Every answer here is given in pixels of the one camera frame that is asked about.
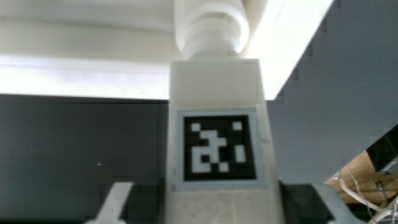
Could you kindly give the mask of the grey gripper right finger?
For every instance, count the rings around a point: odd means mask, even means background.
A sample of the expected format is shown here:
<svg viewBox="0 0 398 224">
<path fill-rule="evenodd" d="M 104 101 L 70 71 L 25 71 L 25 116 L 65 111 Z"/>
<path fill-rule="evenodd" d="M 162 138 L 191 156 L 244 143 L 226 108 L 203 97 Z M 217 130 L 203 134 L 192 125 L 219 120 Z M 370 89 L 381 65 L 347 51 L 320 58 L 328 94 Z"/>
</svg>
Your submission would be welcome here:
<svg viewBox="0 0 398 224">
<path fill-rule="evenodd" d="M 354 216 L 333 186 L 315 184 L 313 187 L 333 214 L 333 220 L 328 224 L 367 224 L 367 222 Z"/>
</svg>

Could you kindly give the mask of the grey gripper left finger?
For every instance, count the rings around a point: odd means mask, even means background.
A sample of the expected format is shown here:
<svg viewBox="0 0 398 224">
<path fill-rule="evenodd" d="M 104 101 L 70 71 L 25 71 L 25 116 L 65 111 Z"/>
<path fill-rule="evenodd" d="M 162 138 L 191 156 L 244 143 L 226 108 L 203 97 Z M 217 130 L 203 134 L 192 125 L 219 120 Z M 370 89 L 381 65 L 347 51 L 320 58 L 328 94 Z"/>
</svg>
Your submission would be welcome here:
<svg viewBox="0 0 398 224">
<path fill-rule="evenodd" d="M 84 224 L 127 224 L 127 221 L 121 219 L 121 214 L 132 187 L 132 182 L 114 183 L 97 218 Z"/>
</svg>

